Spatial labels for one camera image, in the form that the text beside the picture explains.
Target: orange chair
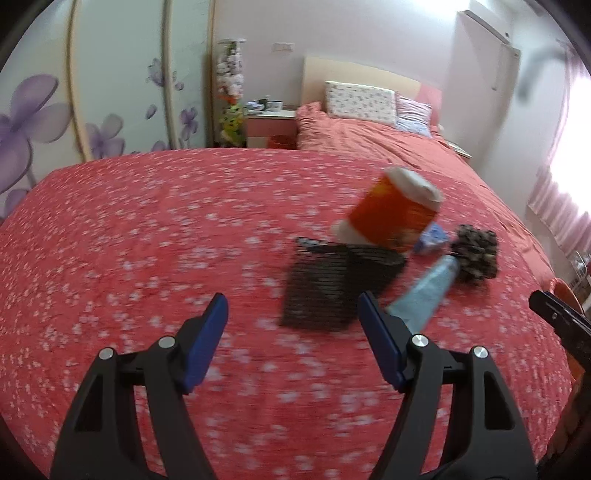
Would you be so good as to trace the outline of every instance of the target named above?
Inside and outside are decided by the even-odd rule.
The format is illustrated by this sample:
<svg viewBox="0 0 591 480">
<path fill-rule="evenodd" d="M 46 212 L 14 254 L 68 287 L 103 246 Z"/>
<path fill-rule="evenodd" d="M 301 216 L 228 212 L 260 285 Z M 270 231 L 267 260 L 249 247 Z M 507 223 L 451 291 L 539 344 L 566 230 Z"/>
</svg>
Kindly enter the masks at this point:
<svg viewBox="0 0 591 480">
<path fill-rule="evenodd" d="M 553 278 L 550 281 L 550 285 L 548 286 L 548 291 L 556 298 L 565 302 L 573 310 L 576 310 L 581 315 L 584 315 L 583 308 L 577 300 L 577 297 L 574 295 L 573 291 L 563 280 L 561 280 L 560 278 Z M 566 353 L 566 358 L 569 361 L 570 372 L 574 377 L 574 380 L 579 380 L 580 377 L 585 373 L 585 370 L 571 356 L 570 353 Z"/>
</svg>

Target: metal screw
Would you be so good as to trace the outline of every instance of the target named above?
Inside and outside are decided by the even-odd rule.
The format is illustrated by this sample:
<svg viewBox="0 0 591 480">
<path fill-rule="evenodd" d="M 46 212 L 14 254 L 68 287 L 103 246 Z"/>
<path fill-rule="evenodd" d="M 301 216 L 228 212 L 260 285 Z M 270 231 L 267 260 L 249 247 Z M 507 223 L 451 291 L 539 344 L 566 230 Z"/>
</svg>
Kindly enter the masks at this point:
<svg viewBox="0 0 591 480">
<path fill-rule="evenodd" d="M 160 348 L 172 348 L 174 347 L 175 343 L 176 340 L 174 337 L 162 337 L 160 340 L 158 340 L 158 346 Z"/>
<path fill-rule="evenodd" d="M 478 358 L 486 358 L 488 356 L 488 350 L 483 346 L 474 347 L 474 355 Z"/>
<path fill-rule="evenodd" d="M 427 346 L 429 343 L 429 339 L 420 333 L 413 336 L 413 343 L 416 346 Z"/>
<path fill-rule="evenodd" d="M 109 358 L 113 358 L 113 355 L 115 354 L 115 351 L 112 348 L 103 348 L 100 352 L 99 352 L 99 358 L 101 360 L 108 360 Z"/>
</svg>

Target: blue gripper pad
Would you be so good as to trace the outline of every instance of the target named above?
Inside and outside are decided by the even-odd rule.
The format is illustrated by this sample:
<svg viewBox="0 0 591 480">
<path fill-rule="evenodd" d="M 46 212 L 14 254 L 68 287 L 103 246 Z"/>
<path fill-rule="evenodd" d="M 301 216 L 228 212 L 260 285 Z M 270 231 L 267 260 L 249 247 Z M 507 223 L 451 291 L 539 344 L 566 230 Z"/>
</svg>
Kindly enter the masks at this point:
<svg viewBox="0 0 591 480">
<path fill-rule="evenodd" d="M 186 355 L 183 387 L 187 393 L 203 382 L 228 322 L 228 300 L 224 295 L 214 296 L 203 314 L 202 321 L 203 326 Z"/>
<path fill-rule="evenodd" d="M 399 391 L 406 383 L 402 374 L 405 368 L 402 353 L 392 340 L 379 311 L 366 293 L 359 296 L 357 312 L 384 380 Z"/>
</svg>

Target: blue tube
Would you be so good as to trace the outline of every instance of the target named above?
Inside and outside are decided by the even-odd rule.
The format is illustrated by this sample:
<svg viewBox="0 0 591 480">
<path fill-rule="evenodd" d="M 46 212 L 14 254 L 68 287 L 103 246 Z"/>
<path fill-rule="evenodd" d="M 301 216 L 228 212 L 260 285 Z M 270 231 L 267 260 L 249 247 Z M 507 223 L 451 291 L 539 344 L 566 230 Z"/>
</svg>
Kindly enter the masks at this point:
<svg viewBox="0 0 591 480">
<path fill-rule="evenodd" d="M 413 287 L 386 307 L 386 312 L 399 317 L 412 334 L 421 332 L 439 307 L 460 271 L 456 257 L 444 255 Z"/>
</svg>

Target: electrical outlet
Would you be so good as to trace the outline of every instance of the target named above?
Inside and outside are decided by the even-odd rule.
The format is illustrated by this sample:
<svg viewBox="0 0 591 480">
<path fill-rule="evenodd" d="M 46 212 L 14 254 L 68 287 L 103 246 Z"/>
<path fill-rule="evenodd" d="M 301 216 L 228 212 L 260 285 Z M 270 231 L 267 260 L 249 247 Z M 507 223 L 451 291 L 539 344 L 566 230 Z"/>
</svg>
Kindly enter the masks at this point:
<svg viewBox="0 0 591 480">
<path fill-rule="evenodd" d="M 273 51 L 294 51 L 295 46 L 294 43 L 278 42 L 273 44 Z"/>
</svg>

